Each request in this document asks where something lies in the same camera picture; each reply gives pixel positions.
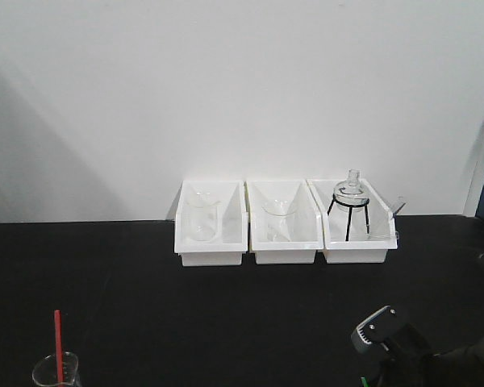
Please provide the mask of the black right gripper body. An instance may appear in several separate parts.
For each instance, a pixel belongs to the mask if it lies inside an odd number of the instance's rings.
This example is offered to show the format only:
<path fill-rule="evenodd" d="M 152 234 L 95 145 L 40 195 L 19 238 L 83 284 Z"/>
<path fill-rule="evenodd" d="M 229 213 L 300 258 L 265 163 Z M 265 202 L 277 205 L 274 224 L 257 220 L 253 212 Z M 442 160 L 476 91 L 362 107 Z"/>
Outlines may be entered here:
<path fill-rule="evenodd" d="M 451 386 L 446 356 L 435 352 L 411 324 L 388 328 L 380 344 L 386 359 L 380 362 L 377 386 Z"/>

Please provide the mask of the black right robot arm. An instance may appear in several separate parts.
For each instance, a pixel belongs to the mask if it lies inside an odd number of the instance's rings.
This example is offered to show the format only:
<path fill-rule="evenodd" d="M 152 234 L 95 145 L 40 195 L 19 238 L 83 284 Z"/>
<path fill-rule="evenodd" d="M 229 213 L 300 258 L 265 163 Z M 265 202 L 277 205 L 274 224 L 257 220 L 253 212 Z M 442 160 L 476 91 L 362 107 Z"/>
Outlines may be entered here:
<path fill-rule="evenodd" d="M 384 360 L 372 386 L 484 386 L 484 336 L 446 352 Z"/>

